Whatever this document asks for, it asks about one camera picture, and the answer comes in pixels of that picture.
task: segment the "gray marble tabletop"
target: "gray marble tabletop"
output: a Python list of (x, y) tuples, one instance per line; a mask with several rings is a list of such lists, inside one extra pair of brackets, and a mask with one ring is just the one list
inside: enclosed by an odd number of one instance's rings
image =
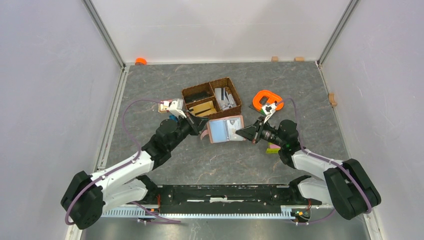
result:
[[(313, 152), (334, 159), (347, 159), (327, 90), (314, 62), (249, 62), (131, 66), (107, 159), (110, 167), (131, 156), (137, 147), (121, 126), (124, 109), (140, 98), (181, 98), (187, 87), (230, 77), (242, 101), (245, 126), (260, 116), (249, 108), (260, 90), (283, 98), (291, 96), (298, 105), (301, 134)], [(158, 113), (157, 103), (139, 102), (125, 115), (128, 130), (144, 145), (168, 113)], [(295, 120), (293, 106), (269, 120), (271, 126), (283, 119)], [(208, 138), (188, 136), (162, 166), (147, 174), (156, 184), (288, 183), (305, 172), (284, 165), (277, 154), (266, 154), (267, 142), (210, 143)]]

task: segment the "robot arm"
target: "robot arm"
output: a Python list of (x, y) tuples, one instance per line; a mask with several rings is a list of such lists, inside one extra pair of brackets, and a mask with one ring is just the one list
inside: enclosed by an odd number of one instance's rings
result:
[(73, 177), (60, 201), (65, 210), (68, 210), (71, 202), (82, 189), (92, 184), (70, 210), (69, 216), (79, 229), (88, 228), (100, 218), (102, 213), (110, 209), (142, 200), (148, 190), (141, 180), (135, 178), (164, 164), (171, 158), (171, 151), (178, 144), (188, 135), (199, 135), (208, 122), (205, 117), (196, 117), (183, 112), (182, 99), (176, 99), (169, 104), (169, 111), (178, 117), (178, 121), (163, 120), (156, 133), (141, 148), (138, 158), (135, 159), (138, 154), (136, 152), (108, 169), (91, 175), (81, 171)]
[(252, 141), (263, 139), (280, 146), (278, 155), (281, 161), (293, 168), (311, 173), (290, 182), (296, 195), (306, 199), (315, 199), (332, 204), (345, 219), (352, 219), (368, 210), (367, 204), (350, 179), (334, 164), (347, 169), (358, 183), (372, 207), (381, 203), (381, 197), (361, 164), (355, 159), (346, 161), (331, 159), (330, 163), (321, 161), (308, 149), (301, 149), (297, 124), (291, 120), (283, 120), (278, 128), (267, 122), (269, 116), (260, 117), (254, 124), (236, 131), (236, 134)]

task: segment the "small wooden block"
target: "small wooden block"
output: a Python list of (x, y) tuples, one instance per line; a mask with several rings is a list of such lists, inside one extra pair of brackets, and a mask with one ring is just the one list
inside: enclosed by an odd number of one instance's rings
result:
[(297, 57), (294, 58), (294, 61), (295, 62), (304, 62), (305, 58), (303, 56), (297, 56)]
[(337, 106), (337, 102), (334, 100), (334, 92), (330, 92), (328, 94), (328, 100), (330, 101), (330, 105), (334, 108)]

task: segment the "white wall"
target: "white wall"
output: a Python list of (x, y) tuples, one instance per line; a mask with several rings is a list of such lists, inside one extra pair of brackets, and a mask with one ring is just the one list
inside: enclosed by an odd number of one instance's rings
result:
[(125, 62), (317, 60), (349, 0), (93, 0)]
[(64, 239), (60, 200), (91, 172), (119, 67), (83, 3), (0, 3), (0, 238)]
[(379, 190), (388, 240), (422, 239), (424, 1), (363, 0), (323, 64), (346, 145)]

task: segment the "gray table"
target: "gray table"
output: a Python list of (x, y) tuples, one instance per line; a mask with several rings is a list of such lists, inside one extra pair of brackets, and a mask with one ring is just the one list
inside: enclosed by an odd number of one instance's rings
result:
[[(334, 159), (347, 159), (340, 130), (327, 91), (314, 62), (210, 63), (132, 66), (128, 72), (119, 117), (132, 101), (139, 98), (161, 100), (180, 98), (181, 90), (211, 80), (230, 77), (243, 102), (245, 125), (260, 116), (248, 108), (260, 90), (271, 90), (284, 97), (292, 96), (299, 108), (301, 134), (313, 152)], [(155, 103), (141, 102), (126, 115), (129, 131), (143, 145), (168, 114), (158, 113)], [(269, 121), (272, 126), (283, 119), (294, 120), (291, 104), (284, 106)], [(208, 139), (188, 136), (164, 165), (148, 176), (160, 184), (231, 184), (288, 183), (305, 172), (285, 166), (277, 154), (265, 154), (267, 144), (226, 142), (211, 144)], [(116, 124), (107, 167), (137, 151), (125, 135), (121, 121)], [(327, 209), (313, 209), (312, 219), (328, 214)], [(286, 220), (264, 219), (183, 219), (180, 225), (149, 225), (134, 219), (101, 218), (83, 233), (86, 240), (279, 240), (279, 239), (369, 239), (362, 216), (350, 221), (338, 214), (310, 226), (294, 226)]]

